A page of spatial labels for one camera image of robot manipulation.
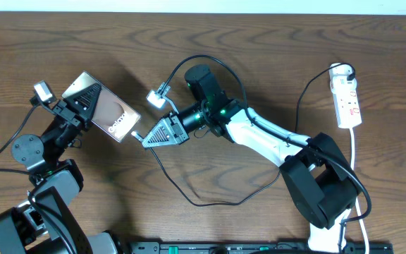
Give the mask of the smartphone with brown screen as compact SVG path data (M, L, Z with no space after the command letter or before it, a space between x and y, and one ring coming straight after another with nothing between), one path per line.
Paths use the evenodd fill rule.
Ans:
M90 120L114 140L121 143L134 125L141 119L141 115L131 106L114 94L100 81L83 71L62 94L63 100L94 83L101 85L101 92Z

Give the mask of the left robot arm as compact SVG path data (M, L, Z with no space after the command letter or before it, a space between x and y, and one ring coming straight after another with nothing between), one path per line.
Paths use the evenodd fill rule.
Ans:
M110 231L86 236L68 209L83 188L83 176L74 160L60 158L67 148L81 146L79 137L92 126L101 91L94 83L57 100L44 81L35 84L32 108L42 107L54 119L43 134L15 133L5 144L34 188L25 201L0 214L1 253L127 251Z

